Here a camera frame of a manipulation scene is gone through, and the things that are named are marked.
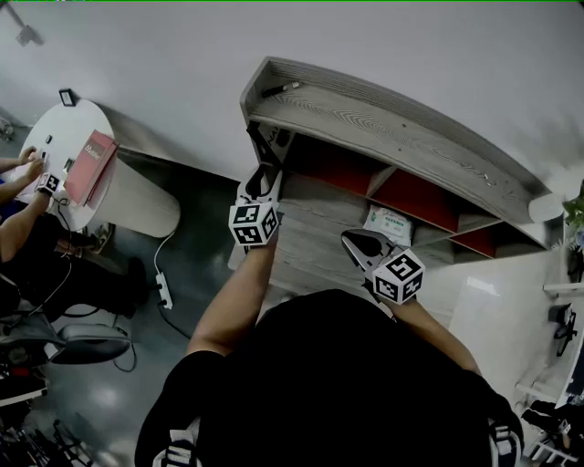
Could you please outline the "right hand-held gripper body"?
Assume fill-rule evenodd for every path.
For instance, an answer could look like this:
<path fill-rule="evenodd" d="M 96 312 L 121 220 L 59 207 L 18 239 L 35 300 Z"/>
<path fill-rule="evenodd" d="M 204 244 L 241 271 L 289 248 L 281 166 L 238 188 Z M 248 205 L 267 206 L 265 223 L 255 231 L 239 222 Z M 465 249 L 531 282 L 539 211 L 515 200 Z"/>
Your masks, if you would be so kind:
<path fill-rule="evenodd" d="M 425 265 L 411 250 L 365 261 L 365 288 L 380 301 L 402 305 L 422 287 Z"/>

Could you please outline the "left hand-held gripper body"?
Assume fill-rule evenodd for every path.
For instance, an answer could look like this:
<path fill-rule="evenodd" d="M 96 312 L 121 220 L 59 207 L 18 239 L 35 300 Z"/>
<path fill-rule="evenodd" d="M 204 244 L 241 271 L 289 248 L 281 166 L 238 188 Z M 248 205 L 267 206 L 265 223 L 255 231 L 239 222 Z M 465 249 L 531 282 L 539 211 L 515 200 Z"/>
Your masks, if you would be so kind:
<path fill-rule="evenodd" d="M 250 249 L 266 246 L 274 236 L 280 221 L 278 202 L 245 202 L 238 200 L 229 211 L 228 225 L 235 245 Z"/>

